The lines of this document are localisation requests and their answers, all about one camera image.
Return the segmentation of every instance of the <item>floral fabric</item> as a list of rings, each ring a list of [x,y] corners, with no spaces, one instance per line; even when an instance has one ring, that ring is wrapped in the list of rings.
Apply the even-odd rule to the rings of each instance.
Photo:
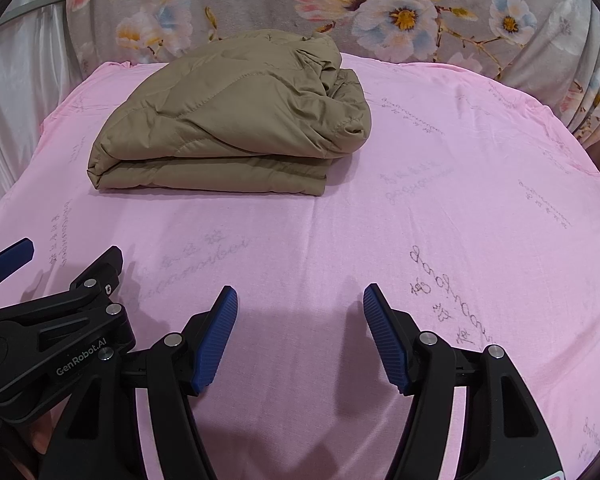
[[[585,146],[600,139],[600,13],[591,0],[66,0],[84,75],[168,62],[252,28],[332,35],[343,52],[446,62],[519,88]]]

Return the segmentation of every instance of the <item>mattress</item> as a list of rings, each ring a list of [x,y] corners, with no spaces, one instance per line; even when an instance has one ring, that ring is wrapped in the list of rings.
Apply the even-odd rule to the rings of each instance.
[[[101,66],[45,120],[0,202],[0,250],[23,237],[36,248],[0,285],[0,306],[66,290],[117,245],[114,298],[147,348],[231,285],[234,332],[215,381],[191,399],[218,478],[381,480],[410,399],[388,383],[366,326],[362,291],[376,282],[421,330],[470,350],[502,345],[576,478],[600,449],[600,174],[522,92],[442,64],[343,58],[373,127],[320,198],[94,190],[94,138],[160,68]],[[148,475],[160,479],[138,401]],[[458,388],[443,480],[463,406]]]

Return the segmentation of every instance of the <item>blue gripper pad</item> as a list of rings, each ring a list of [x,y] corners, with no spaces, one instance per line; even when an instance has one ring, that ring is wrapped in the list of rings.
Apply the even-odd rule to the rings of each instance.
[[[410,382],[406,371],[407,353],[371,285],[365,289],[363,308],[389,382],[398,386],[403,394]]]
[[[238,295],[226,287],[208,316],[213,316],[196,351],[196,367],[191,380],[193,390],[200,394],[216,376],[222,353],[238,316]]]
[[[33,259],[33,242],[23,238],[0,253],[0,282]]]

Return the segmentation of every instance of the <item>table covered with pink cloth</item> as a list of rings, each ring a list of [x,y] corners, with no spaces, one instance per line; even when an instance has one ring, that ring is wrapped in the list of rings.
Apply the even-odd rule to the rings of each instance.
[[[66,290],[117,245],[114,298],[141,349],[231,285],[234,331],[192,399],[219,480],[382,480],[410,400],[388,383],[362,312],[376,282],[421,330],[503,346],[575,479],[600,450],[600,174],[522,92],[447,65],[343,57],[373,127],[320,198],[93,189],[94,138],[161,67],[101,66],[46,119],[0,202],[0,250],[23,237],[36,250],[0,285],[0,307]],[[442,480],[455,473],[463,397]],[[148,475],[160,479],[138,399]]]

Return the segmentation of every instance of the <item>folded jacket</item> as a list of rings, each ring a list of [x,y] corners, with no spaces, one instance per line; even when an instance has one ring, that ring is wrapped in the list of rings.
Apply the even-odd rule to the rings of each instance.
[[[325,35],[237,34],[149,76],[96,138],[94,187],[319,196],[331,161],[355,152],[371,112]]]

